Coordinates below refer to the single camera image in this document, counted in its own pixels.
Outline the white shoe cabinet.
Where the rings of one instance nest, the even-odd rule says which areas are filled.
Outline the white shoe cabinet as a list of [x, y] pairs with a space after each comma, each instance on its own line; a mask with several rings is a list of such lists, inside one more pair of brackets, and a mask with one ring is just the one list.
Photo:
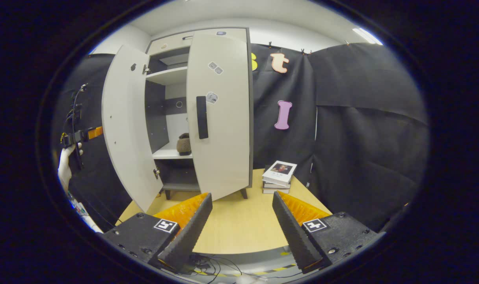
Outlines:
[[[201, 192], [192, 151], [189, 156], [179, 156], [176, 150], [179, 136], [189, 133], [186, 104], [189, 53], [190, 46], [149, 56], [151, 71], [146, 79], [145, 116], [149, 143], [157, 167], [156, 177], [162, 181], [161, 192], [165, 193], [167, 200], [171, 198], [172, 192]], [[252, 77], [250, 84], [253, 151]], [[247, 199], [249, 187], [237, 192]]]

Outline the white photo cover book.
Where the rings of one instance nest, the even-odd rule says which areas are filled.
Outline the white photo cover book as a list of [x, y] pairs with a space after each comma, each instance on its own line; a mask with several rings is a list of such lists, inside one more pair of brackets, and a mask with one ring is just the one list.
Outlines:
[[296, 168], [297, 164], [276, 161], [265, 169], [262, 174], [262, 180], [274, 185], [286, 187], [291, 182]]

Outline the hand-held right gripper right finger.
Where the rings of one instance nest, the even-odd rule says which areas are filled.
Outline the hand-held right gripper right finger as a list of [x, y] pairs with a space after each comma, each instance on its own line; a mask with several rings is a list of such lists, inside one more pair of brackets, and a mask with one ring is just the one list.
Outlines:
[[346, 212], [329, 214], [279, 191], [273, 195], [272, 209], [303, 274], [347, 263], [385, 235]]

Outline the white shoe cabinet door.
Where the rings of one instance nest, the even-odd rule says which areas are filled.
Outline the white shoe cabinet door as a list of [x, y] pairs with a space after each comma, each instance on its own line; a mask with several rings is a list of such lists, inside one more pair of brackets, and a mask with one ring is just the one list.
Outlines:
[[108, 69], [102, 94], [102, 127], [108, 155], [124, 189], [144, 213], [162, 189], [145, 116], [143, 70], [148, 62], [147, 54], [122, 45]]
[[[251, 185], [251, 72], [247, 41], [192, 38], [186, 79], [190, 144], [199, 188], [213, 201]], [[207, 101], [209, 138], [204, 140], [198, 137], [197, 96]]]

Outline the computer monitor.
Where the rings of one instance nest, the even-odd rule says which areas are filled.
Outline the computer monitor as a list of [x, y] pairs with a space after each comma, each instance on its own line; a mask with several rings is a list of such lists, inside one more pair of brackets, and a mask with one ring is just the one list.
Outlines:
[[72, 196], [70, 192], [66, 193], [66, 195], [67, 195], [68, 201], [70, 202], [70, 204], [72, 205], [72, 207], [74, 208], [78, 216], [81, 218], [81, 220], [84, 223], [86, 223], [86, 225], [88, 225], [90, 229], [93, 230], [94, 232], [103, 234], [104, 232], [99, 228], [99, 226], [97, 226], [95, 221], [93, 221], [93, 219], [90, 217], [90, 214], [88, 214], [84, 205], [81, 202], [77, 201], [77, 199], [74, 198], [74, 196]]

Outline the black backdrop cloth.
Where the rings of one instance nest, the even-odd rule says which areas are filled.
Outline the black backdrop cloth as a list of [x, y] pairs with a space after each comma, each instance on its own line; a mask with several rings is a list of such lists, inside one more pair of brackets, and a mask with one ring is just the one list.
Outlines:
[[332, 212], [383, 230], [416, 195], [429, 150], [421, 93], [396, 54], [351, 43], [303, 54], [253, 44], [253, 166], [295, 176]]

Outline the ceiling light panel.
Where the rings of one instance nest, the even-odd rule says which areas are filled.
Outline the ceiling light panel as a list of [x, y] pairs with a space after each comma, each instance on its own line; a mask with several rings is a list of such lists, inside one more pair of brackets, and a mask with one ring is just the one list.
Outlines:
[[380, 46], [383, 45], [383, 43], [380, 40], [378, 40], [371, 33], [369, 33], [368, 31], [366, 31], [362, 28], [353, 28], [352, 31], [355, 32], [356, 34], [358, 34], [363, 39], [365, 39], [365, 41], [367, 41], [370, 44], [376, 44], [376, 45], [380, 45]]

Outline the yellow black floor tape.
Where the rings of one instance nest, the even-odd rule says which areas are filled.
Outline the yellow black floor tape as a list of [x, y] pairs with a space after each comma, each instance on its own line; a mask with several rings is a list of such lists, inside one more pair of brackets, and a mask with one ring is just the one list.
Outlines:
[[297, 268], [295, 263], [289, 265], [276, 267], [267, 270], [258, 270], [248, 273], [245, 269], [240, 268], [232, 260], [218, 255], [203, 255], [199, 254], [195, 261], [195, 268], [191, 274], [195, 273], [202, 276], [218, 276], [218, 277], [239, 277], [241, 275], [258, 276], [261, 278], [270, 278], [274, 273]]

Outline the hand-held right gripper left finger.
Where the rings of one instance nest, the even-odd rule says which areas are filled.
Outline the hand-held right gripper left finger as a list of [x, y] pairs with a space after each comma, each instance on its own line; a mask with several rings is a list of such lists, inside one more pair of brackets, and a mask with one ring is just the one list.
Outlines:
[[183, 273], [211, 212], [212, 194], [205, 192], [155, 215], [137, 213], [102, 237], [139, 261]]

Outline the brown fluffy shoe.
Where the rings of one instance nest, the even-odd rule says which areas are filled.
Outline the brown fluffy shoe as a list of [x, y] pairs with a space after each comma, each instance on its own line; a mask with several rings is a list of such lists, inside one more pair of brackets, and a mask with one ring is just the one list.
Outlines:
[[191, 144], [189, 133], [182, 133], [177, 141], [176, 150], [179, 156], [189, 156], [191, 154]]

